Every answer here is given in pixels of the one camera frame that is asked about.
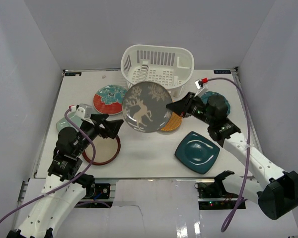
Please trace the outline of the grey deer pattern plate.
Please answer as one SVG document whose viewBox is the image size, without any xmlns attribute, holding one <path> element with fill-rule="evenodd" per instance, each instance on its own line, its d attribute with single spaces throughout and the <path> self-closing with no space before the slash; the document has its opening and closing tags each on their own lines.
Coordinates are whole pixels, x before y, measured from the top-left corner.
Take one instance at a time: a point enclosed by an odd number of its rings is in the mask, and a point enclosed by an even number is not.
<svg viewBox="0 0 298 238">
<path fill-rule="evenodd" d="M 162 129 L 170 120 L 172 103 L 169 92 L 160 84 L 150 81 L 133 85 L 122 102 L 123 118 L 132 129 L 151 133 Z"/>
</svg>

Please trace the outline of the red rimmed cream plate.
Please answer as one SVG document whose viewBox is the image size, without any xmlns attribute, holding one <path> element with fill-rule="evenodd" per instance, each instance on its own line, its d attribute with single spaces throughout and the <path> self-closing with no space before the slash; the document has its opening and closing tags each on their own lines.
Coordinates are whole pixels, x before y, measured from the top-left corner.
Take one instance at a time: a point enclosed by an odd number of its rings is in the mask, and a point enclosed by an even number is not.
<svg viewBox="0 0 298 238">
<path fill-rule="evenodd" d="M 93 165 L 102 166 L 112 162 L 119 154 L 121 149 L 121 141 L 119 136 L 115 139 L 96 137 L 93 140 L 96 148 L 96 156 Z"/>
</svg>

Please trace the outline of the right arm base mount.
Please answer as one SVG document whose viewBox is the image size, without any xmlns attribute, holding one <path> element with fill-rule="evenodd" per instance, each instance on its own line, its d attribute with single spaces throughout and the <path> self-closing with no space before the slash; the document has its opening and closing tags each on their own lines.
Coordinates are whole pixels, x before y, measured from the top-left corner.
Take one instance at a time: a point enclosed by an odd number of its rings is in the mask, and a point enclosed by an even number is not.
<svg viewBox="0 0 298 238">
<path fill-rule="evenodd" d="M 237 202 L 238 193 L 228 193 L 223 186 L 222 181 L 233 175 L 232 171 L 224 171 L 214 178 L 213 182 L 195 183 L 194 187 L 198 192 L 199 210 L 232 210 Z"/>
</svg>

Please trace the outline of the red teal floral plate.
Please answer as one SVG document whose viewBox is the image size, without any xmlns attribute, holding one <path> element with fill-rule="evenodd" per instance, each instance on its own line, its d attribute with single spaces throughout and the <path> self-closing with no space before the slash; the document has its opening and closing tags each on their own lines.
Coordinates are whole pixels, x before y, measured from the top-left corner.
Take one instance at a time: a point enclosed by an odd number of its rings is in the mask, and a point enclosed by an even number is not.
<svg viewBox="0 0 298 238">
<path fill-rule="evenodd" d="M 116 115 L 122 112 L 122 102 L 127 90 L 119 85 L 107 85 L 93 97 L 93 105 L 101 114 Z"/>
</svg>

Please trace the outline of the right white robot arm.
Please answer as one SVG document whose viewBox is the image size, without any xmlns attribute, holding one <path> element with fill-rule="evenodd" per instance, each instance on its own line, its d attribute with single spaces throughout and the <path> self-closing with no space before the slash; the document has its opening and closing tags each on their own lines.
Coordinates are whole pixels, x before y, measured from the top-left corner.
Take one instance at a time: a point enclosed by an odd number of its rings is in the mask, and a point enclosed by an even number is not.
<svg viewBox="0 0 298 238">
<path fill-rule="evenodd" d="M 256 178 L 256 181 L 244 182 L 233 171 L 226 170 L 204 188 L 205 193 L 225 198 L 231 193 L 238 194 L 243 188 L 242 197 L 258 204 L 272 220 L 298 207 L 298 173 L 286 172 L 247 143 L 239 127 L 228 119 L 223 96 L 212 95 L 203 103 L 200 97 L 189 92 L 166 107 L 183 118 L 193 116 L 208 124 L 211 139 L 234 155 Z"/>
</svg>

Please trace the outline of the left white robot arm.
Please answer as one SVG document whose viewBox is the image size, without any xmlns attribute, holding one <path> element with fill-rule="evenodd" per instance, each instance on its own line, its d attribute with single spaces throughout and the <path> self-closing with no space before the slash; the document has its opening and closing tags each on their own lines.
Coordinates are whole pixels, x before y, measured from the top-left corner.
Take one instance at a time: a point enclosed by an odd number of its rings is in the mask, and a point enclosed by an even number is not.
<svg viewBox="0 0 298 238">
<path fill-rule="evenodd" d="M 91 146 L 96 154 L 93 140 L 97 137 L 114 139 L 123 124 L 122 119 L 108 120 L 108 114 L 92 114 L 77 126 L 70 126 L 58 133 L 53 159 L 41 194 L 28 202 L 33 208 L 9 238 L 54 238 L 69 213 L 84 197 L 94 195 L 95 179 L 85 170 L 79 171 L 81 154 Z"/>
</svg>

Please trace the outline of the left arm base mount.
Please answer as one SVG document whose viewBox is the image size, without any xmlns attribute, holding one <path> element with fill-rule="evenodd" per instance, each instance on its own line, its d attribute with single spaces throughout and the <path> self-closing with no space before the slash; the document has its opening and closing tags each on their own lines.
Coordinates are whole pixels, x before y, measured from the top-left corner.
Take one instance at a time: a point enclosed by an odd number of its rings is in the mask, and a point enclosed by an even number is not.
<svg viewBox="0 0 298 238">
<path fill-rule="evenodd" d="M 110 189 L 109 183 L 95 183 L 75 208 L 111 208 Z"/>
</svg>

